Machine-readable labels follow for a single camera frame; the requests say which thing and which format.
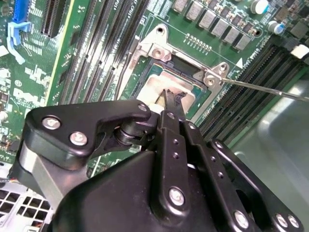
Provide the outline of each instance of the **pcie slot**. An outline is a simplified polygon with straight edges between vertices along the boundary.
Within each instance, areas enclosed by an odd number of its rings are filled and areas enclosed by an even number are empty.
[[[27,19],[29,0],[16,0],[14,5],[13,22],[22,23]]]
[[[89,5],[88,10],[87,10],[87,16],[86,16],[84,24],[83,24],[83,30],[82,30],[82,33],[81,33],[81,38],[80,38],[80,40],[77,44],[77,47],[76,47],[77,53],[76,53],[75,57],[73,58],[73,62],[70,66],[70,70],[67,73],[67,78],[65,80],[63,90],[61,92],[59,104],[65,103],[66,98],[67,98],[67,94],[68,94],[68,91],[69,91],[69,88],[70,88],[70,84],[74,81],[75,70],[78,66],[78,57],[81,56],[82,47],[83,47],[83,44],[86,41],[87,34],[88,34],[89,29],[92,25],[93,14],[94,14],[96,4],[97,4],[98,1],[99,0],[90,1],[90,5]],[[96,25],[98,23],[99,19],[100,19],[100,17],[97,16],[93,23]]]
[[[273,62],[266,63],[263,66],[263,69],[259,69],[259,71],[257,71],[255,74],[253,74],[251,76],[252,78],[254,78],[253,83],[255,85],[272,87],[272,86],[269,85],[268,80],[274,80],[274,79],[276,79],[276,77],[275,78],[270,77],[270,73],[273,72],[273,70],[278,65],[280,66],[280,62],[282,62],[282,59],[284,58],[284,56],[285,56],[285,54],[282,54],[282,53],[274,54],[274,56],[271,59],[271,60],[273,60]],[[213,137],[219,138],[218,134],[220,133],[220,131],[224,130],[225,127],[228,127],[229,120],[233,119],[233,118],[238,118],[237,112],[238,112],[239,108],[240,109],[245,108],[246,110],[248,110],[250,105],[253,104],[254,101],[250,96],[254,92],[254,90],[244,88],[242,91],[243,91],[243,93],[241,95],[239,95],[239,97],[235,101],[233,101],[233,103],[230,104],[229,107],[227,107],[223,110],[222,114],[225,114],[225,116],[220,118],[218,123],[216,123],[215,125],[213,125],[212,128],[210,128],[210,130],[206,134],[205,138],[213,138]]]
[[[95,50],[97,49],[99,43],[101,42],[102,37],[104,36],[104,32],[106,30],[107,24],[108,24],[108,19],[109,16],[112,12],[112,7],[114,5],[114,1],[107,0],[105,1],[104,4],[104,10],[102,13],[102,17],[97,24],[97,27],[95,29],[94,37],[92,38],[91,42],[89,43],[89,50],[86,54],[86,57],[82,59],[82,64],[80,64],[80,72],[76,74],[77,79],[74,81],[73,84],[73,90],[71,91],[71,94],[69,96],[69,103],[77,103],[78,99],[80,97],[81,89],[85,84],[85,81],[88,78],[88,72],[91,66],[91,63],[93,61],[93,55]],[[118,17],[119,8],[117,8],[117,11],[115,13],[115,17]],[[109,31],[112,30],[113,24],[109,25]]]
[[[66,0],[47,0],[41,33],[54,38],[59,33]]]
[[[109,57],[109,54],[112,52],[118,38],[121,36],[121,32],[123,32],[126,28],[126,22],[127,22],[127,15],[129,13],[129,10],[131,9],[133,0],[125,1],[120,10],[119,18],[117,18],[117,25],[114,26],[111,35],[108,38],[108,41],[106,43],[106,46],[104,46],[104,50],[101,53],[100,59],[96,63],[96,70],[93,72],[93,75],[91,76],[91,83],[86,91],[86,97],[84,98],[84,101],[90,102],[93,94],[98,86],[98,81],[103,73],[104,65],[107,62],[107,59]],[[107,85],[108,80],[105,81],[105,84],[103,86],[102,92],[105,92],[109,86]]]
[[[302,68],[303,67],[300,64],[296,65],[289,73],[289,75],[280,82],[280,84],[277,86],[277,89],[283,89],[297,75],[297,73],[299,73]],[[245,128],[247,123],[251,122],[256,117],[256,115],[261,112],[274,98],[275,96],[272,94],[264,94],[264,96],[261,97],[263,101],[258,104],[258,107],[256,107],[251,112],[251,114],[248,116],[248,120],[242,122],[243,125],[238,126],[237,130],[233,130],[229,134],[227,134],[224,138],[225,142],[229,144],[235,138],[235,136],[237,136]]]
[[[276,56],[272,59],[274,63],[271,63],[271,65],[266,68],[268,73],[265,74],[265,76],[263,74],[259,76],[264,76],[263,82],[260,84],[261,86],[278,89],[278,82],[282,80],[282,76],[285,75],[286,72],[289,72],[291,66],[294,64],[294,61],[291,59],[284,61],[284,57],[285,54],[281,54],[280,57]],[[215,137],[225,138],[239,121],[248,120],[247,114],[260,107],[260,103],[258,102],[265,94],[261,91],[253,89],[247,89],[246,92],[247,93],[243,98],[239,98],[237,100],[238,110],[235,112],[233,117],[225,117],[227,122],[225,122],[225,125],[221,127],[221,132],[214,135]]]
[[[266,44],[266,46],[262,49],[262,51],[257,55],[256,60],[253,65],[249,66],[247,69],[243,71],[240,75],[240,81],[251,83],[252,78],[254,77],[254,73],[256,73],[263,65],[265,65],[269,59],[269,57],[276,51],[276,47],[270,46]],[[205,135],[211,128],[214,123],[220,118],[223,114],[225,108],[230,106],[236,97],[239,94],[242,94],[245,91],[244,87],[239,86],[231,86],[227,94],[221,99],[218,106],[216,106],[211,114],[203,121],[200,126],[201,133]]]

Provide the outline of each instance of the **ram slot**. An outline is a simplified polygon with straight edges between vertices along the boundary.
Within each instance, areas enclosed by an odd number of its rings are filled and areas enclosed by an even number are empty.
[[[132,2],[133,0],[125,1],[121,7],[121,14],[119,15],[119,18],[116,19],[118,23],[114,26],[112,33],[110,34],[108,38],[106,46],[104,46],[104,49],[101,53],[100,59],[96,63],[96,70],[95,72],[93,72],[93,75],[91,76],[91,83],[90,83],[90,86],[87,88],[86,97],[84,99],[85,102],[90,102],[92,100],[94,92],[98,86],[99,79],[102,76],[104,66],[107,62],[109,54],[112,52],[119,36],[121,36],[121,32],[123,32],[127,26],[126,20],[127,20],[127,16],[131,8]]]
[[[79,58],[83,57],[85,54],[85,51],[83,49],[84,43],[88,44],[87,49],[89,49],[88,47],[90,46],[89,40],[91,40],[91,38],[93,37],[94,34],[94,30],[92,30],[93,25],[97,25],[98,21],[100,19],[101,14],[97,15],[97,17],[94,18],[94,12],[96,9],[96,5],[97,2],[99,2],[99,0],[92,0],[90,1],[90,5],[88,6],[88,10],[87,10],[87,16],[85,18],[84,24],[83,24],[83,29],[82,29],[82,33],[81,33],[81,38],[77,44],[76,47],[76,55],[73,58],[73,62],[70,66],[70,69],[67,73],[67,77],[60,95],[60,100],[59,100],[59,104],[64,104],[66,103],[66,99],[67,99],[67,95],[68,92],[70,90],[70,86],[72,83],[75,82],[75,74],[76,74],[76,69],[78,69],[79,67]],[[104,2],[103,1],[100,4],[100,9],[99,12],[101,13],[103,10],[103,6],[104,6]]]
[[[80,65],[80,72],[77,74],[77,80],[74,82],[73,91],[71,92],[71,95],[69,97],[69,103],[77,103],[78,99],[81,96],[81,90],[83,86],[85,85],[86,81],[88,80],[88,73],[90,71],[90,67],[92,62],[95,62],[93,57],[94,53],[97,50],[101,40],[103,37],[104,43],[107,40],[109,33],[113,29],[113,26],[115,24],[115,18],[118,17],[120,11],[119,8],[117,8],[115,15],[113,16],[113,21],[110,25],[108,25],[108,20],[112,12],[112,7],[114,6],[114,1],[107,0],[104,6],[104,11],[102,14],[102,17],[100,19],[100,22],[98,23],[95,31],[95,36],[93,37],[93,40],[90,43],[89,51],[86,55],[86,57],[83,59],[82,64]]]

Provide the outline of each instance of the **screw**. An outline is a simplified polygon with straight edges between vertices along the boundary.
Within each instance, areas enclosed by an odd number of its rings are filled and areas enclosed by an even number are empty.
[[[194,124],[192,123],[192,122],[189,122],[189,127],[191,128],[191,129],[195,129],[195,126],[194,126]]]
[[[221,70],[221,71],[225,71],[225,70],[226,70],[226,64],[222,64],[222,65],[220,66],[220,70]]]
[[[216,143],[216,145],[217,145],[218,148],[221,148],[221,149],[223,148],[222,144],[219,143],[218,141],[216,141],[215,143]]]
[[[223,177],[224,177],[224,175],[223,175],[222,172],[218,172],[218,176],[219,176],[221,179],[223,179]]]
[[[147,111],[146,106],[141,105],[141,104],[139,104],[139,109],[140,109],[140,110],[142,110],[142,111],[144,111],[144,112],[146,112],[146,111]]]
[[[168,113],[168,116],[169,116],[171,119],[175,119],[174,114],[172,114],[172,113]]]
[[[81,132],[74,132],[70,135],[70,141],[77,146],[84,146],[86,145],[88,139],[84,133]]]
[[[276,218],[277,218],[278,222],[280,223],[280,225],[282,225],[285,228],[288,227],[288,223],[286,222],[286,220],[280,214],[276,214]]]
[[[45,128],[50,130],[56,130],[61,126],[61,123],[58,119],[54,117],[46,117],[43,119],[42,124]]]
[[[249,227],[249,222],[246,219],[246,217],[244,216],[244,214],[240,211],[236,211],[234,213],[234,216],[236,218],[237,223],[242,227],[242,228],[248,228]]]
[[[209,85],[209,86],[212,86],[213,83],[214,83],[214,80],[209,80],[209,81],[208,81],[208,85]]]
[[[289,216],[288,216],[288,219],[290,220],[290,223],[291,223],[294,227],[299,228],[299,224],[298,224],[298,222],[296,221],[296,219],[295,219],[293,216],[289,215]]]
[[[178,189],[176,188],[171,188],[169,190],[169,198],[171,199],[171,201],[175,204],[175,205],[183,205],[184,204],[184,196],[183,193],[180,192]]]

